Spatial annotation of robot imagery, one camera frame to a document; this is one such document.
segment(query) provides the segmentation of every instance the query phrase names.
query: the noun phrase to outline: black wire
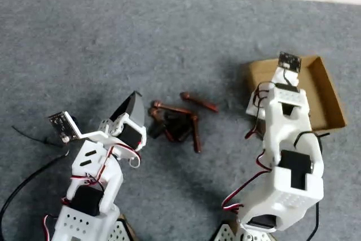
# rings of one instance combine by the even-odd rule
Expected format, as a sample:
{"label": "black wire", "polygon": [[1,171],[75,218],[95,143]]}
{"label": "black wire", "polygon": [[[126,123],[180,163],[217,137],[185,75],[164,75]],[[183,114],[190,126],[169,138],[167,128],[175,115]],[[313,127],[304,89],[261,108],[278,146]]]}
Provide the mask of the black wire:
{"label": "black wire", "polygon": [[67,157],[67,155],[69,154],[69,151],[67,151],[65,154],[60,155],[58,157],[56,157],[55,159],[51,160],[49,163],[47,163],[46,165],[44,165],[43,167],[41,167],[40,169],[38,169],[36,172],[34,172],[33,174],[31,174],[28,178],[26,178],[25,180],[23,180],[23,182],[21,184],[18,185],[18,187],[11,193],[11,195],[9,196],[9,198],[7,198],[7,200],[5,201],[4,205],[1,208],[0,211],[0,241],[5,241],[4,236],[2,234],[2,219],[3,216],[5,214],[5,211],[7,209],[7,207],[9,206],[9,204],[11,203],[11,201],[15,198],[15,196],[17,195],[17,193],[19,193],[19,191],[21,189],[24,188],[24,186],[26,186],[32,179],[34,179],[35,177],[37,177],[40,173],[42,173],[44,170],[50,168],[51,166],[55,165],[58,161],[60,161],[61,159]]}
{"label": "black wire", "polygon": [[283,78],[286,80],[288,85],[292,86],[291,82],[289,82],[289,80],[286,77],[286,69],[283,69]]}
{"label": "black wire", "polygon": [[318,203],[316,203],[316,225],[315,225],[314,230],[311,232],[310,236],[307,238],[307,241],[310,241],[316,234],[316,232],[318,230],[319,219],[320,219],[320,203],[318,202]]}
{"label": "black wire", "polygon": [[37,142],[43,143],[45,145],[50,145],[50,146],[54,146],[54,147],[58,147],[58,148],[63,148],[62,145],[51,143],[51,142],[47,141],[47,137],[44,140],[41,140],[41,139],[38,139],[38,138],[33,138],[33,137],[29,136],[29,135],[26,135],[24,132],[20,131],[15,126],[12,125],[11,127],[13,128],[13,130],[17,131],[20,135],[23,135],[24,137],[29,138],[29,139],[31,139],[33,141],[37,141]]}
{"label": "black wire", "polygon": [[[298,140],[300,139],[300,137],[304,134],[314,134],[317,137],[318,140],[318,144],[320,146],[320,151],[321,151],[321,155],[322,155],[322,143],[321,143],[321,138],[325,137],[327,135],[330,135],[330,133],[324,133],[321,135],[317,135],[315,132],[313,131],[303,131],[300,132],[296,138],[296,140],[294,141],[294,147],[296,147]],[[310,236],[307,238],[307,241],[310,241],[314,235],[316,234],[317,230],[318,230],[318,226],[319,226],[319,220],[320,220],[320,203],[316,203],[316,225],[315,228],[313,229],[313,231],[311,232]]]}

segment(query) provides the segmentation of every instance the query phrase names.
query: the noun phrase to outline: brown cardboard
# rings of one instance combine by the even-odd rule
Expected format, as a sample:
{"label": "brown cardboard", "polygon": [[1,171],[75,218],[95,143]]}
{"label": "brown cardboard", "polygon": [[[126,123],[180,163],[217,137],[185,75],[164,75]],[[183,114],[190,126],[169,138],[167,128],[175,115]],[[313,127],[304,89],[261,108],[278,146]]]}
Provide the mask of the brown cardboard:
{"label": "brown cardboard", "polygon": [[[248,85],[253,91],[262,81],[272,79],[278,59],[252,62],[249,65]],[[320,56],[303,56],[298,87],[306,91],[310,105],[313,131],[329,132],[347,125],[340,99]]]}
{"label": "brown cardboard", "polygon": [[132,228],[132,227],[130,226],[130,224],[128,223],[128,220],[126,220],[125,215],[124,215],[124,214],[121,214],[121,215],[119,216],[119,218],[125,221],[126,226],[127,226],[128,230],[129,230],[129,233],[130,233],[133,241],[139,241],[138,237],[135,235],[135,231],[133,230],[133,228]]}

